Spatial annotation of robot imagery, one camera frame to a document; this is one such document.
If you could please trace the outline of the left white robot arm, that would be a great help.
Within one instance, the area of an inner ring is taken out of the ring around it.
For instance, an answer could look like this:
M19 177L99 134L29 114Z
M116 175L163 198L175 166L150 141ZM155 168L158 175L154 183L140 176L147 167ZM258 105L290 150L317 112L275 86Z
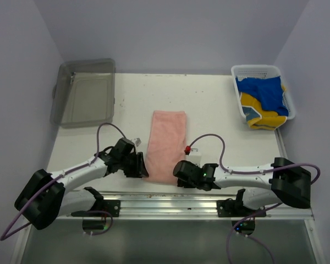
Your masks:
M149 175L143 153L124 137L76 167L51 173L44 169L36 171L14 207L38 230L47 228L62 215L105 217L110 207L97 190L85 184L117 171L128 178Z

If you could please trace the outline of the pink towel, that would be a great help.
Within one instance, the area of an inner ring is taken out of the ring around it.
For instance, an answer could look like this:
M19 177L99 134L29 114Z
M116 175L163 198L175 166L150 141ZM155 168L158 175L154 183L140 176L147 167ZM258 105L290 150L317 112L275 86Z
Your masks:
M184 111L154 111L145 161L147 182L177 184L173 169L185 158L186 121Z

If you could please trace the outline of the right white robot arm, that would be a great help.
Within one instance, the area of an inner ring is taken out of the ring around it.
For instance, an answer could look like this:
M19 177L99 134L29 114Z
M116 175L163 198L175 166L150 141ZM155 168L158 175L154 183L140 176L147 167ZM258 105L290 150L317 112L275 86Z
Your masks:
M285 158L276 157L274 162L252 167L220 168L218 164L206 163L202 167L186 160L178 162L173 175L178 186L210 191L240 187L234 202L238 215L246 216L252 210L283 203L300 209L310 208L311 173Z

